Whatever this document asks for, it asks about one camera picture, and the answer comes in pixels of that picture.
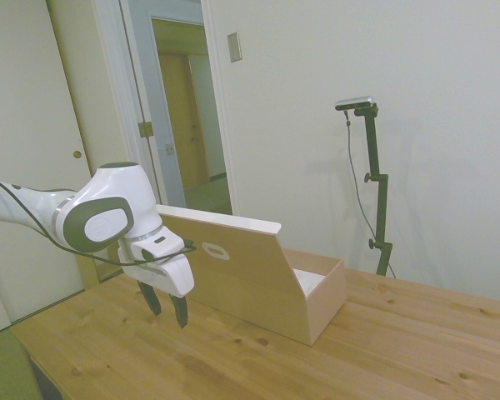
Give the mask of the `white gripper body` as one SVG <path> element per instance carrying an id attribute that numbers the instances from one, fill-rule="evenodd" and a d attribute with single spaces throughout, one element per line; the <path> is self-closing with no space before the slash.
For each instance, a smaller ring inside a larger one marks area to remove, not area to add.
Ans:
<path id="1" fill-rule="evenodd" d="M 135 265 L 129 246 L 123 240 L 118 241 L 117 251 L 123 271 L 140 283 L 160 289 L 175 297 L 185 297 L 194 289 L 191 265 L 185 255 L 170 257 L 164 262 L 147 262 Z"/>

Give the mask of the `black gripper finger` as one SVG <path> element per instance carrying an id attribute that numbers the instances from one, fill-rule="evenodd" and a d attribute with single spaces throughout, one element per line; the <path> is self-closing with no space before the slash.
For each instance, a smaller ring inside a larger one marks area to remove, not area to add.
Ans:
<path id="1" fill-rule="evenodd" d="M 180 328 L 188 325 L 188 303 L 185 297 L 170 295 L 170 300 L 174 307 L 177 324 Z"/>
<path id="2" fill-rule="evenodd" d="M 141 282 L 141 281 L 138 281 L 137 284 L 140 288 L 140 291 L 141 291 L 143 298 L 145 299 L 145 301 L 146 301 L 147 305 L 149 306 L 150 310 L 152 311 L 152 313 L 155 316 L 160 315 L 162 313 L 162 306 L 158 300 L 158 296 L 155 293 L 154 288 L 152 286 L 144 283 L 144 282 Z"/>

